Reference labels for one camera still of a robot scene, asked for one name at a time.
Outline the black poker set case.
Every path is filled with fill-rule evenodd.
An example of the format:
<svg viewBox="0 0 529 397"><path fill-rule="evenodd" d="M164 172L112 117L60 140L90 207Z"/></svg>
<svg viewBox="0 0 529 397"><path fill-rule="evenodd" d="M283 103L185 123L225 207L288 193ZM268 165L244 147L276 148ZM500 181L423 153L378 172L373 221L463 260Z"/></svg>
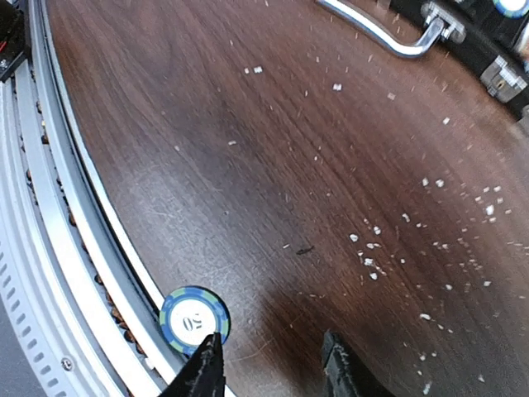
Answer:
<svg viewBox="0 0 529 397"><path fill-rule="evenodd" d="M493 1L391 1L390 9L423 29L420 38L406 44L375 17L352 4L318 4L401 58L419 58L437 42L445 42L449 52L479 79L488 94L527 127L528 13L518 19L507 18Z"/></svg>

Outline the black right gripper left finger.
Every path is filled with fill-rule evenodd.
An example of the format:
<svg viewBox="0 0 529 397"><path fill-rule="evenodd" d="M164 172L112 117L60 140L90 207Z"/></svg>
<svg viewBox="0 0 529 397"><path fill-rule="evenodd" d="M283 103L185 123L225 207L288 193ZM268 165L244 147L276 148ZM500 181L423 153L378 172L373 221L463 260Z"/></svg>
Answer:
<svg viewBox="0 0 529 397"><path fill-rule="evenodd" d="M224 397L226 377L222 338L207 335L159 397Z"/></svg>

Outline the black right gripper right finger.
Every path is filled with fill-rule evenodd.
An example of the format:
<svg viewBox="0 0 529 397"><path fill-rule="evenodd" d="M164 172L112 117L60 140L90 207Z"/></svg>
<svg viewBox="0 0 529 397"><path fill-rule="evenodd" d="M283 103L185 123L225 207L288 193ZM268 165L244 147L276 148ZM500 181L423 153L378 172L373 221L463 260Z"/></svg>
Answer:
<svg viewBox="0 0 529 397"><path fill-rule="evenodd" d="M323 337L322 367L325 375L323 396L393 397L341 335L331 330Z"/></svg>

